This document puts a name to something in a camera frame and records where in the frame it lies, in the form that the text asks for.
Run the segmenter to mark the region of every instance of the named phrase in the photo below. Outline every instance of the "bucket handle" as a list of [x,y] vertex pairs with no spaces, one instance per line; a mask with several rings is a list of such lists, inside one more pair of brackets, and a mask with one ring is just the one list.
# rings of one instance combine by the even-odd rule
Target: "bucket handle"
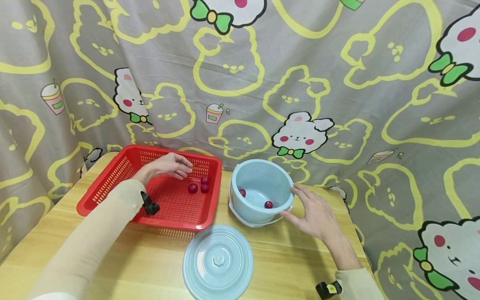
[[[230,210],[232,211],[232,213],[235,215],[235,217],[237,217],[237,219],[243,224],[243,225],[246,225],[248,227],[251,227],[251,228],[258,228],[258,227],[263,227],[263,226],[266,226],[266,225],[270,225],[270,224],[273,224],[275,222],[278,222],[280,221],[283,217],[280,216],[280,217],[277,217],[276,219],[274,219],[273,221],[270,221],[268,223],[263,223],[263,224],[253,224],[253,223],[249,223],[247,221],[245,221],[245,219],[243,219],[236,211],[235,209],[233,209],[233,204],[232,204],[232,194],[230,192],[228,192],[228,198],[229,198],[229,202],[228,202],[228,206],[230,207]],[[290,207],[288,209],[286,209],[287,212],[291,211],[293,208],[292,205],[290,205]]]

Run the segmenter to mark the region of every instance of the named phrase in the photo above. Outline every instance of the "hand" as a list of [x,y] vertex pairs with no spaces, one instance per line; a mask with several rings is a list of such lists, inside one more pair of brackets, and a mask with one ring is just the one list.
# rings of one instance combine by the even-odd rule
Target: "hand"
[[185,157],[170,152],[143,166],[133,179],[140,181],[144,186],[152,177],[165,173],[182,180],[191,173],[192,167],[193,164]]
[[343,236],[335,218],[332,206],[321,196],[295,183],[291,188],[305,208],[305,216],[297,218],[287,211],[280,215],[297,226],[301,231],[314,236],[325,244]]

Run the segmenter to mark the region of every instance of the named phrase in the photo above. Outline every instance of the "light blue lid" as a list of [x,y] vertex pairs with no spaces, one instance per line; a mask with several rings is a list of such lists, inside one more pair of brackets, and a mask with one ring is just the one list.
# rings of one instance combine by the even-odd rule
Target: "light blue lid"
[[252,278],[252,249],[235,228],[213,225],[192,239],[182,269],[183,281],[195,299],[235,300]]

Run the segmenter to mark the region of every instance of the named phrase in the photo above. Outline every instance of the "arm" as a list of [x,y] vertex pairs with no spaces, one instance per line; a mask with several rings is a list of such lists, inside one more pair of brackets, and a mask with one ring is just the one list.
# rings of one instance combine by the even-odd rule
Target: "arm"
[[320,239],[330,251],[338,269],[335,276],[342,286],[342,300],[384,300],[382,293],[357,258],[352,245],[340,230],[331,205],[299,184],[292,191],[305,208],[304,218],[283,211],[280,214],[303,232]]
[[191,167],[187,159],[170,153],[118,184],[67,238],[28,299],[49,293],[57,293],[58,298],[49,295],[48,299],[81,299],[103,257],[141,209],[140,191],[145,191],[148,181],[162,173],[183,179],[192,171]]

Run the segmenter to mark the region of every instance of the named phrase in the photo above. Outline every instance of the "forearm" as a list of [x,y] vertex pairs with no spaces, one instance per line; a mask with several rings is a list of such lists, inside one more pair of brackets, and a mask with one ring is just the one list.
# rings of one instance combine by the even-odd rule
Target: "forearm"
[[144,185],[137,180],[115,187],[67,238],[28,298],[65,292],[81,299],[101,260],[142,207],[140,191]]
[[325,244],[338,269],[335,277],[343,289],[340,294],[342,300],[384,299],[372,275],[360,264],[352,245],[344,235]]
[[362,265],[350,241],[343,234],[325,243],[339,271],[361,269]]

